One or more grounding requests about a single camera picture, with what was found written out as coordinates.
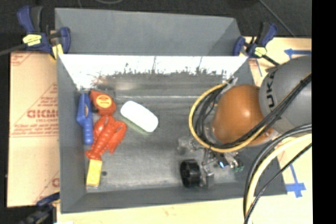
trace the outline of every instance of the blue tape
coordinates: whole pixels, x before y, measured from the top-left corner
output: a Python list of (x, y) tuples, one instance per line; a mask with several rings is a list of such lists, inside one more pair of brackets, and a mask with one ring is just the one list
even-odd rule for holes
[(286, 191), (289, 192), (289, 191), (293, 191), (294, 194), (295, 194), (295, 197), (296, 198), (299, 198), (299, 197), (302, 197), (302, 191), (303, 190), (306, 190), (306, 187), (304, 185), (304, 183), (299, 183), (298, 182), (298, 179), (296, 177), (296, 174), (295, 174), (295, 171), (294, 171), (294, 167), (292, 164), (290, 164), (290, 170), (293, 174), (293, 178), (294, 178), (294, 183), (291, 183), (291, 184), (285, 184), (285, 187), (286, 187)]

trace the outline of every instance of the white sponge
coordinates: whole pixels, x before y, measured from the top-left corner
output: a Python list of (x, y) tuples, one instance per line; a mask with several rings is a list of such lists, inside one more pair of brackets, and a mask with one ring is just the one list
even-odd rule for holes
[(151, 111), (134, 101), (127, 101), (120, 109), (121, 115), (144, 129), (153, 132), (158, 126), (159, 120)]

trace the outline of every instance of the yellow block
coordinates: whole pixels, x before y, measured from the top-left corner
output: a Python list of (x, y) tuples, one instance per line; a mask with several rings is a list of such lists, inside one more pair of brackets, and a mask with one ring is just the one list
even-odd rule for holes
[(100, 182), (100, 173), (102, 161), (91, 159), (89, 163), (88, 176), (86, 179), (87, 186), (98, 187)]

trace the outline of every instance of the cardboard sheet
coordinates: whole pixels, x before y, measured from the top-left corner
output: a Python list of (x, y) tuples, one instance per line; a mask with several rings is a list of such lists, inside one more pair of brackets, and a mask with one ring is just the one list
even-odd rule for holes
[(7, 206), (28, 206), (59, 191), (56, 61), (39, 52), (10, 58)]

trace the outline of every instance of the clamp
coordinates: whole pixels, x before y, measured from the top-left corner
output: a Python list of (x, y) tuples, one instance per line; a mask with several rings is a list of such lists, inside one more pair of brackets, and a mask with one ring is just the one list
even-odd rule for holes
[(250, 43), (246, 43), (246, 39), (242, 36), (238, 37), (234, 44), (233, 56), (238, 56), (240, 53), (249, 58), (264, 58), (271, 62), (273, 65), (279, 64), (273, 59), (269, 58), (266, 53), (266, 45), (274, 38), (278, 28), (273, 23), (262, 23), (260, 32), (256, 38), (252, 38)]
[(71, 42), (70, 29), (68, 27), (61, 27), (56, 33), (51, 35), (41, 32), (39, 24), (42, 8), (41, 6), (33, 8), (24, 6), (16, 14), (20, 25), (26, 31), (26, 36), (23, 38), (23, 49), (44, 51), (50, 53), (55, 58), (55, 45), (52, 45), (50, 40), (60, 38), (61, 49), (63, 53), (67, 53)]

